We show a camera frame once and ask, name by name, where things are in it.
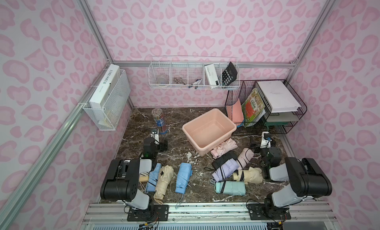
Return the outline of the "light blue umbrella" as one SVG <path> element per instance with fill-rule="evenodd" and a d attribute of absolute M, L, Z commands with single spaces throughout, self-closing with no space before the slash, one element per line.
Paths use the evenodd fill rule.
<path fill-rule="evenodd" d="M 185 194 L 192 173 L 191 164 L 180 164 L 179 172 L 177 174 L 175 193 Z"/>

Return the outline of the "lavender umbrella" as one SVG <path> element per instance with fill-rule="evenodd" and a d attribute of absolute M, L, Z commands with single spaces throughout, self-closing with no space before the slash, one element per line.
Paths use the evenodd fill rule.
<path fill-rule="evenodd" d="M 225 181 L 239 168 L 238 163 L 234 159 L 227 160 L 213 174 L 213 179 L 216 182 Z"/>

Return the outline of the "mint green umbrella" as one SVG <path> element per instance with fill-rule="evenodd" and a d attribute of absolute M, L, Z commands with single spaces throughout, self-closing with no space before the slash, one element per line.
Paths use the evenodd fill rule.
<path fill-rule="evenodd" d="M 215 192 L 227 195 L 246 195 L 245 183 L 236 181 L 223 181 L 215 183 Z"/>

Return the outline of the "pink plastic storage box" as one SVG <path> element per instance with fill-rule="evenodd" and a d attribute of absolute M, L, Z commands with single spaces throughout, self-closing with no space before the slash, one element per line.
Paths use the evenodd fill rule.
<path fill-rule="evenodd" d="M 182 127 L 188 141 L 201 157 L 228 140 L 236 129 L 236 124 L 217 108 Z"/>

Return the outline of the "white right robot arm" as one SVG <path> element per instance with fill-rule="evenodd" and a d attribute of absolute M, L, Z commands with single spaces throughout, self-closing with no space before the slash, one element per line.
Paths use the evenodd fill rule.
<path fill-rule="evenodd" d="M 261 212 L 267 218 L 286 217 L 289 206 L 332 194 L 332 184 L 315 159 L 285 157 L 282 164 L 282 153 L 277 147 L 262 149 L 260 155 L 266 179 L 289 183 L 265 198 Z"/>

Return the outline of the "cream umbrella right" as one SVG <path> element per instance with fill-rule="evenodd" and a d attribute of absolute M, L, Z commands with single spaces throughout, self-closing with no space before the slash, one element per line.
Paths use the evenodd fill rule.
<path fill-rule="evenodd" d="M 263 182 L 262 170 L 260 168 L 250 167 L 248 170 L 236 170 L 233 173 L 233 180 L 237 182 L 244 182 L 246 185 L 260 184 Z"/>

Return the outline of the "black folded umbrella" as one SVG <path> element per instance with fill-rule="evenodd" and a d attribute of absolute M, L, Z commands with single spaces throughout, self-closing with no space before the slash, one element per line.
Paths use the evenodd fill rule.
<path fill-rule="evenodd" d="M 212 167 L 217 170 L 219 167 L 221 167 L 225 162 L 227 162 L 230 159 L 237 160 L 237 155 L 233 151 L 229 151 L 222 155 L 220 158 L 217 158 L 212 162 Z"/>

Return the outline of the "pale pink crumpled umbrella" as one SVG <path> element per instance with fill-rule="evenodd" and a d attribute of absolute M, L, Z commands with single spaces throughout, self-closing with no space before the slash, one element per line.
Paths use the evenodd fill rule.
<path fill-rule="evenodd" d="M 222 155 L 226 154 L 227 152 L 234 150 L 237 148 L 237 143 L 233 139 L 228 139 L 225 142 L 222 142 L 220 145 L 218 145 L 216 148 L 214 148 L 211 151 L 211 154 L 214 159 L 220 158 Z"/>

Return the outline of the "white long box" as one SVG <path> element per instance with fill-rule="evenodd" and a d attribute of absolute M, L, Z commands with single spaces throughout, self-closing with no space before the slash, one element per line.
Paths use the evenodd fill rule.
<path fill-rule="evenodd" d="M 111 64 L 89 100 L 90 107 L 102 109 L 121 76 L 120 66 Z"/>

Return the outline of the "white small box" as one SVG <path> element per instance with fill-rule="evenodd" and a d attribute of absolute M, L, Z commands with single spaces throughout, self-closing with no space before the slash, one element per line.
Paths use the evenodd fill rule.
<path fill-rule="evenodd" d="M 205 75 L 208 80 L 208 84 L 211 86 L 219 86 L 219 79 L 214 64 L 208 64 L 204 67 Z"/>

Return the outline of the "colored pencil tube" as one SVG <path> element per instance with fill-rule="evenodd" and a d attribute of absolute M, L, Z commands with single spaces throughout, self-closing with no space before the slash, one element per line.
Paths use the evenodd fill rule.
<path fill-rule="evenodd" d="M 166 134 L 168 132 L 168 128 L 166 125 L 166 121 L 165 121 L 162 109 L 161 108 L 155 108 L 152 110 L 151 113 L 152 113 L 153 119 L 157 125 L 157 129 L 158 129 L 159 134 L 162 134 L 162 135 Z"/>

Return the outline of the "green red book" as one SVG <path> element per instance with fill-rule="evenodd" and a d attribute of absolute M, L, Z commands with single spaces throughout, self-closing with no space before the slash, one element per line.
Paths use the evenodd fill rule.
<path fill-rule="evenodd" d="M 245 128 L 254 126 L 265 114 L 265 104 L 257 88 L 254 88 L 241 106 Z"/>

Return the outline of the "white paper stack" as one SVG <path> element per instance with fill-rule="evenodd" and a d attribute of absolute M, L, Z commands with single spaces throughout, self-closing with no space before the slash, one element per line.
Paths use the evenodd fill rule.
<path fill-rule="evenodd" d="M 272 113 L 296 112 L 301 107 L 282 81 L 259 81 L 258 86 L 269 102 Z"/>

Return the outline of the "black calculator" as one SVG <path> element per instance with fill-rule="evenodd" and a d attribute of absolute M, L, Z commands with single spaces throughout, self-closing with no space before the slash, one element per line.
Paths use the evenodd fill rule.
<path fill-rule="evenodd" d="M 229 86 L 237 79 L 237 69 L 232 62 L 229 62 L 226 69 L 222 72 L 222 85 Z"/>

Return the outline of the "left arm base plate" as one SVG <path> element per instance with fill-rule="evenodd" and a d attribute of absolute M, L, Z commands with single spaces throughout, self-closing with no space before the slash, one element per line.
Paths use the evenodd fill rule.
<path fill-rule="evenodd" d="M 128 222 L 154 222 L 168 221 L 169 205 L 150 205 L 146 210 L 130 209 L 128 212 Z"/>

